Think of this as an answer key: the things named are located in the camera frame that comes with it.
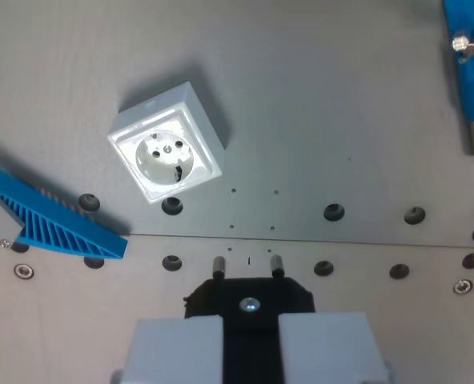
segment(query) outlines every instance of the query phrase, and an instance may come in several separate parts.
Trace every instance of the metal bolt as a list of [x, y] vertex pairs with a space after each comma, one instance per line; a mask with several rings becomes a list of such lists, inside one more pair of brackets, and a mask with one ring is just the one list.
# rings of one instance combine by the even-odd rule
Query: metal bolt
[[255, 312], [260, 308], [260, 301], [256, 298], [243, 298], [239, 306], [244, 312]]
[[14, 266], [14, 274], [22, 280], [29, 280], [34, 276], [34, 270], [27, 264], [17, 264]]
[[460, 36], [456, 36], [452, 40], [452, 48], [456, 52], [462, 52], [466, 50], [468, 47], [468, 44], [470, 44], [470, 40], [468, 40], [468, 38], [464, 34]]
[[454, 284], [455, 294], [467, 294], [472, 290], [473, 284], [470, 280], [459, 280]]

